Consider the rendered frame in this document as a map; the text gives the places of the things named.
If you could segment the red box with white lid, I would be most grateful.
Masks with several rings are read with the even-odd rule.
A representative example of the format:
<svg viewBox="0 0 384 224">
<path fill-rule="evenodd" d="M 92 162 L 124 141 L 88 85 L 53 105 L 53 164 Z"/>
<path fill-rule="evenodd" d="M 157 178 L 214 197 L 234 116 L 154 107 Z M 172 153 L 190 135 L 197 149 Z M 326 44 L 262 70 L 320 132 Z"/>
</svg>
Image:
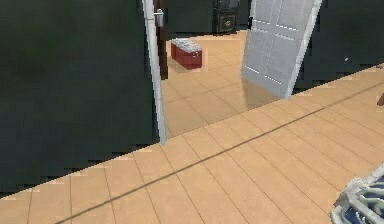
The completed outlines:
<svg viewBox="0 0 384 224">
<path fill-rule="evenodd" d="M 202 67 L 202 48 L 188 38 L 171 40 L 171 57 L 187 70 Z"/>
</svg>

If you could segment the black cabinet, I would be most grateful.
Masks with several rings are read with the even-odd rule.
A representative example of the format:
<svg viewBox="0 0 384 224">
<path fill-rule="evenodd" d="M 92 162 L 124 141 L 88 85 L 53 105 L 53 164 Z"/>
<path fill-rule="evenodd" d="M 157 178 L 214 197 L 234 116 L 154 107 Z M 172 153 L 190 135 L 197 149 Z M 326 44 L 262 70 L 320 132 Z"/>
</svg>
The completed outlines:
<svg viewBox="0 0 384 224">
<path fill-rule="evenodd" d="M 236 31 L 239 0 L 213 0 L 212 29 L 215 35 Z"/>
</svg>

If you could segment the white panelled room door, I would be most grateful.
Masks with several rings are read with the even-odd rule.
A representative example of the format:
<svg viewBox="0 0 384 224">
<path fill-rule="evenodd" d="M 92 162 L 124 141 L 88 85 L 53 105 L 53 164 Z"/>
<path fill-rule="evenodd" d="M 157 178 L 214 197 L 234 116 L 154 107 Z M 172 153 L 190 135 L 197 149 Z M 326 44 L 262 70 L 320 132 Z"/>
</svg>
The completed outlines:
<svg viewBox="0 0 384 224">
<path fill-rule="evenodd" d="M 289 99 L 322 0 L 252 0 L 241 75 Z"/>
</svg>

